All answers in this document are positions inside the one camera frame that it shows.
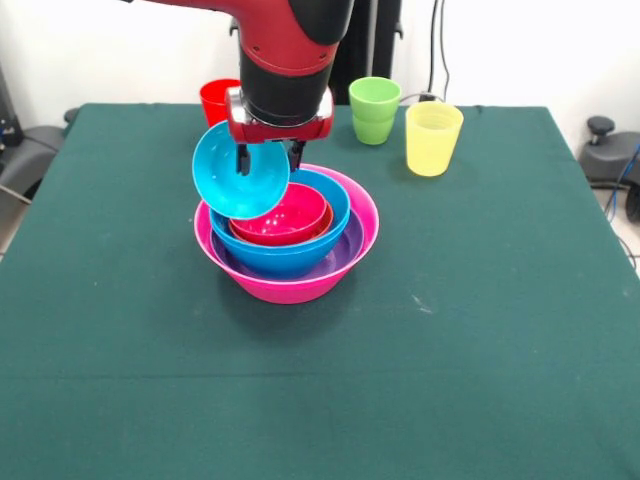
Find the purple bowl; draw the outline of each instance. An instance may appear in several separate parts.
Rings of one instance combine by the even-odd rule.
[[[302,277],[296,277],[295,280],[313,280],[315,278],[321,278],[326,275],[331,275],[334,272],[349,265],[349,263],[358,256],[362,245],[364,244],[364,230],[362,223],[358,218],[358,215],[351,211],[349,217],[349,223],[342,232],[338,243],[333,247],[331,252],[318,263],[313,270]],[[222,263],[232,268],[242,275],[262,280],[274,280],[280,278],[270,277],[254,272],[250,268],[246,267],[243,263],[236,260],[236,258],[229,253],[224,247],[222,241],[214,231],[211,232],[211,247],[216,252]]]

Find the bowl rim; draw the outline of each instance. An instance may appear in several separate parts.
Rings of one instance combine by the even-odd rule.
[[[318,215],[316,218],[313,219],[312,222],[309,222],[308,224],[304,225],[303,227],[300,228],[296,228],[290,232],[286,232],[286,233],[256,233],[253,231],[249,231],[246,228],[243,228],[240,223],[249,223],[249,222],[254,222],[262,217],[266,217],[267,215],[269,215],[271,212],[273,212],[275,209],[277,209],[280,204],[282,203],[282,201],[287,197],[287,192],[289,191],[289,188],[293,187],[294,189],[300,189],[300,190],[306,190],[307,192],[311,192],[311,194],[320,199],[322,201],[322,208],[320,210],[320,215]],[[282,197],[282,199],[280,199],[280,201],[278,202],[278,205],[276,205],[275,207],[273,207],[273,209],[269,210],[267,213],[265,213],[264,215],[260,215],[259,217],[255,217],[255,218],[246,218],[246,219],[240,219],[240,218],[229,218],[229,223],[231,225],[233,225],[235,227],[235,229],[242,234],[242,239],[243,240],[247,240],[244,235],[250,235],[252,237],[260,237],[260,238],[267,238],[270,240],[279,238],[279,237],[285,237],[288,238],[290,236],[295,236],[295,235],[299,235],[302,234],[304,232],[306,232],[307,230],[310,231],[314,231],[315,228],[318,226],[318,224],[322,221],[322,219],[324,218],[324,214],[327,211],[327,204],[329,202],[327,202],[327,199],[324,198],[324,195],[322,195],[322,193],[320,193],[318,190],[316,190],[315,188],[309,186],[309,185],[305,185],[304,183],[298,183],[298,182],[289,182],[289,184],[287,185],[287,190],[285,191],[284,196]]]
[[[329,273],[327,275],[324,275],[322,277],[309,278],[307,280],[281,280],[281,281],[265,280],[265,279],[260,279],[260,278],[248,277],[248,276],[246,276],[246,275],[244,275],[242,273],[236,272],[231,267],[225,265],[220,259],[217,258],[217,256],[215,254],[211,254],[209,252],[208,248],[207,248],[208,242],[206,241],[206,239],[204,240],[204,243],[203,243],[203,240],[200,238],[200,235],[198,235],[198,224],[199,224],[198,219],[200,218],[200,216],[202,216],[202,215],[205,216],[205,221],[209,224],[209,228],[211,230],[213,230],[213,227],[211,226],[211,217],[210,217],[209,212],[208,212],[208,207],[204,203],[204,201],[200,201],[200,203],[198,204],[198,207],[196,208],[195,215],[193,217],[193,227],[194,227],[194,232],[195,232],[195,235],[196,235],[196,240],[198,241],[198,244],[200,245],[200,248],[205,253],[205,255],[207,255],[207,257],[209,257],[209,259],[211,261],[213,261],[216,265],[218,265],[218,267],[220,267],[222,270],[224,270],[228,275],[230,275],[235,280],[243,280],[245,282],[249,282],[249,283],[252,283],[252,284],[258,284],[258,285],[262,285],[262,286],[271,286],[271,287],[315,285],[317,283],[321,283],[321,282],[324,282],[326,280],[331,280],[333,278],[339,277],[339,276],[345,274],[346,272],[348,272],[349,270],[351,270],[357,263],[360,262],[360,260],[362,260],[369,253],[369,251],[371,251],[371,249],[373,248],[373,245],[376,243],[376,240],[378,238],[378,233],[380,231],[380,215],[379,215],[379,212],[378,212],[378,207],[376,206],[376,203],[373,201],[373,198],[371,197],[369,192],[367,192],[367,190],[362,185],[360,185],[358,182],[356,182],[355,180],[347,177],[343,173],[340,173],[340,172],[338,172],[336,170],[332,170],[332,169],[327,168],[327,167],[320,167],[320,166],[316,166],[316,165],[311,165],[311,164],[303,164],[303,165],[305,167],[311,169],[311,170],[318,169],[319,173],[324,173],[324,172],[327,172],[327,171],[335,173],[338,177],[344,178],[345,180],[348,180],[349,182],[353,182],[353,184],[355,186],[357,186],[359,189],[362,190],[363,194],[367,197],[367,199],[369,200],[369,203],[371,204],[371,206],[373,208],[373,213],[374,213],[374,218],[375,218],[373,235],[371,236],[371,240],[368,243],[366,241],[363,243],[362,248],[360,249],[360,253],[358,253],[358,255],[356,255],[356,257],[351,262],[349,262],[347,265],[345,265],[341,269],[336,270],[335,272],[331,272],[331,273]],[[360,216],[358,215],[357,212],[355,212],[353,210],[353,208],[351,209],[351,214],[356,215],[358,217],[358,221],[360,221],[360,223],[362,223],[362,220],[360,219]]]
[[[321,172],[321,171],[316,171],[313,168],[306,168],[306,167],[309,167],[309,166],[313,167],[313,165],[310,165],[310,164],[302,164],[302,165],[300,165],[300,170],[304,170],[304,171],[307,171],[307,172],[315,173],[315,174],[318,174],[318,175],[321,175],[321,176],[325,177],[327,180],[333,182],[340,189],[340,191],[342,192],[342,194],[346,198],[346,200],[347,200],[347,214],[344,216],[344,218],[341,219],[341,221],[339,223],[337,223],[333,228],[330,228],[329,231],[326,232],[323,236],[312,238],[310,240],[307,240],[306,242],[298,243],[296,245],[267,246],[267,245],[260,245],[260,244],[256,244],[256,243],[248,243],[248,242],[246,242],[244,240],[241,240],[239,238],[234,237],[233,235],[229,235],[228,233],[224,232],[224,229],[222,229],[222,233],[224,235],[223,238],[228,243],[233,245],[234,248],[240,248],[240,249],[243,249],[243,250],[246,250],[247,248],[249,248],[251,250],[251,253],[256,253],[256,254],[261,254],[261,255],[289,255],[289,254],[292,254],[292,253],[296,253],[296,254],[297,253],[301,253],[303,251],[306,252],[310,248],[316,248],[318,246],[319,242],[330,241],[330,240],[327,240],[327,239],[329,237],[332,237],[333,235],[341,235],[342,234],[342,230],[344,230],[344,228],[347,226],[347,223],[349,223],[349,215],[352,212],[351,197],[349,197],[349,192],[347,192],[347,189],[344,188],[344,186],[340,182],[338,182],[337,180],[331,178],[326,173]],[[207,207],[209,207],[209,209],[210,209],[210,216],[218,215],[218,216],[222,217],[222,221],[223,222],[227,222],[228,223],[230,221],[230,219],[228,217],[225,217],[220,212],[212,209],[209,205],[207,205]],[[218,236],[221,236],[218,233],[218,230],[220,230],[220,229],[218,228],[217,225],[215,227],[213,227],[213,223],[215,223],[215,222],[212,222],[212,228],[216,231],[216,234],[218,234]],[[263,251],[264,249],[270,249],[272,251],[264,252]]]
[[[216,123],[212,127],[208,128],[207,131],[204,132],[204,134],[200,137],[200,139],[198,140],[198,143],[196,144],[196,147],[193,149],[193,155],[191,156],[191,177],[193,179],[193,184],[194,184],[194,187],[196,189],[196,192],[198,193],[198,196],[203,201],[204,201],[204,198],[205,198],[205,195],[204,195],[204,190],[205,189],[202,188],[202,182],[200,182],[198,180],[199,177],[198,177],[198,175],[196,175],[196,165],[198,164],[196,159],[199,157],[198,154],[200,153],[201,147],[204,144],[205,140],[208,138],[208,136],[212,135],[214,130],[222,130],[223,128],[226,129],[227,132],[229,133],[229,136],[231,136],[231,133],[229,131],[229,121],[228,120],[223,120],[222,122]],[[286,181],[284,182],[284,188],[282,189],[282,193],[280,195],[280,198],[275,203],[275,205],[277,205],[278,203],[280,203],[280,201],[284,197],[284,194],[287,192],[287,186],[289,185],[289,182],[290,182],[290,179],[291,179],[291,171],[290,171],[290,167],[289,167],[289,160],[287,158],[287,150],[286,150],[285,146],[282,144],[282,142],[273,142],[273,145],[276,145],[276,147],[279,150],[281,150],[281,152],[282,152],[282,158],[283,158],[282,171],[283,172],[286,171],[286,177],[287,177]],[[213,208],[211,205],[209,205],[207,202],[205,202],[205,203],[207,204],[207,206],[211,210],[214,210],[214,211],[218,212],[220,215],[222,215],[224,217],[231,218],[231,216],[228,215],[229,212],[220,212],[220,211],[216,210],[215,208]],[[252,218],[256,218],[256,217],[259,217],[261,215],[264,215],[264,214],[266,214],[268,212],[269,212],[269,210],[267,210],[266,212],[264,212],[264,213],[262,213],[260,215],[253,215],[251,217],[237,216],[237,213],[236,213],[233,218],[238,218],[238,219],[242,219],[242,220],[250,220]]]
[[[298,243],[297,245],[303,245],[304,243],[310,242],[312,240],[318,240],[320,239],[320,237],[325,236],[327,233],[329,233],[329,228],[331,228],[331,224],[333,223],[333,208],[331,208],[331,204],[329,202],[326,202],[327,208],[325,209],[324,213],[322,214],[322,217],[324,218],[324,216],[327,214],[327,212],[329,212],[331,214],[330,221],[329,223],[327,223],[327,225],[324,227],[324,229],[322,231],[320,231],[320,233],[318,233],[316,236],[310,238],[309,240],[306,240],[305,242],[302,243]],[[322,225],[322,219],[320,219],[320,223],[318,224],[318,226]],[[237,231],[235,231],[235,226],[229,222],[229,230],[231,230],[231,233],[237,238],[240,239],[250,245],[257,245],[257,246],[262,246],[264,247],[265,245],[260,245],[259,243],[253,243],[250,240],[246,239],[246,238],[242,238],[239,236],[239,233]]]

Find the yellow cup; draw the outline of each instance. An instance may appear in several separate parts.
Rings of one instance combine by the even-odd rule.
[[[449,168],[464,123],[453,105],[420,102],[407,109],[407,165],[423,177],[442,175]]]

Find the green cup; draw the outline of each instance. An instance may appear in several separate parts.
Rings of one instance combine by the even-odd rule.
[[[364,77],[349,86],[356,137],[366,145],[387,141],[400,104],[402,88],[383,77]]]

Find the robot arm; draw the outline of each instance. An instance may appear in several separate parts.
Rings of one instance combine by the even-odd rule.
[[[294,140],[289,158],[295,169],[305,143],[329,134],[327,85],[355,0],[149,1],[218,10],[237,20],[242,87],[229,90],[227,109],[240,145],[239,172],[248,171],[248,143]]]

